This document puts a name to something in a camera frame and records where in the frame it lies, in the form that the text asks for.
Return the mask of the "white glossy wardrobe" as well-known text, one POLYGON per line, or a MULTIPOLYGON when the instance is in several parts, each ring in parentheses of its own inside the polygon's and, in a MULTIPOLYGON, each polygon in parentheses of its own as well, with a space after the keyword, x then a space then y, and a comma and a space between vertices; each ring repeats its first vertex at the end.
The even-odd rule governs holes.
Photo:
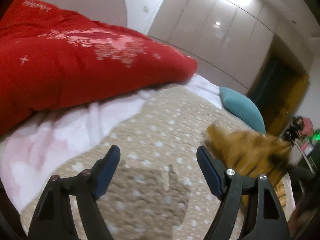
POLYGON ((198 74, 213 84, 241 94, 271 51, 304 72, 313 61, 292 25, 261 0, 164 0, 149 35, 195 57, 198 74))

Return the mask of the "red pillow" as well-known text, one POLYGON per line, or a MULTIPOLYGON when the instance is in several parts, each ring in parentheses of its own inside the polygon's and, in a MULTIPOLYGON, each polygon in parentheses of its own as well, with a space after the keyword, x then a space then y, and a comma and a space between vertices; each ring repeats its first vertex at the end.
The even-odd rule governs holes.
POLYGON ((39 0, 1 19, 1 132, 35 112, 189 80, 196 61, 132 29, 39 0))

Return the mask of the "beige dotted bed cover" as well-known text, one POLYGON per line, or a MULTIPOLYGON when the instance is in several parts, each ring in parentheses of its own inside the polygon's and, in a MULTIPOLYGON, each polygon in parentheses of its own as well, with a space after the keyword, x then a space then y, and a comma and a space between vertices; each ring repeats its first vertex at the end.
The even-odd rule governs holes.
POLYGON ((203 239, 220 205, 196 161, 210 124, 226 132, 248 129, 182 86, 163 88, 98 146, 55 173, 76 176, 116 145, 120 163, 97 202, 114 239, 203 239))

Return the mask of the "white bed sheet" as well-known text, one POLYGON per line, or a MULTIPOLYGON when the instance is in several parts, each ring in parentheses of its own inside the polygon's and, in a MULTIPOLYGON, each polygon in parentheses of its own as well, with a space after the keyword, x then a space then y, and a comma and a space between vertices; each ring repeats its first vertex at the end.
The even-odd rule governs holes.
POLYGON ((1 180, 18 212, 63 163, 97 146, 158 92, 144 88, 71 109, 39 113, 1 140, 1 180))

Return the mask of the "teal cushion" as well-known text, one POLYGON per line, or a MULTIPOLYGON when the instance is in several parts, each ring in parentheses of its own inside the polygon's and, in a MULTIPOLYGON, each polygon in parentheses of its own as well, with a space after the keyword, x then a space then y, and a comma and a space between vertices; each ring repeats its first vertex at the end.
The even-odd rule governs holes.
POLYGON ((256 105, 246 96, 227 87, 220 87, 220 99, 227 111, 259 133, 266 133, 263 117, 256 105))

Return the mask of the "yellow striped small garment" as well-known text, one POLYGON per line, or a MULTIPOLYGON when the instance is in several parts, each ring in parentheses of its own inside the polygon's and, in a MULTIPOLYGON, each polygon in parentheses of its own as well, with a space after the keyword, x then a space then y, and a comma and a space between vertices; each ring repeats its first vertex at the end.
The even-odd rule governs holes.
POLYGON ((287 171, 291 144, 270 134, 234 131, 211 124, 203 132, 204 145, 226 168, 245 177, 267 175, 276 188, 287 171))

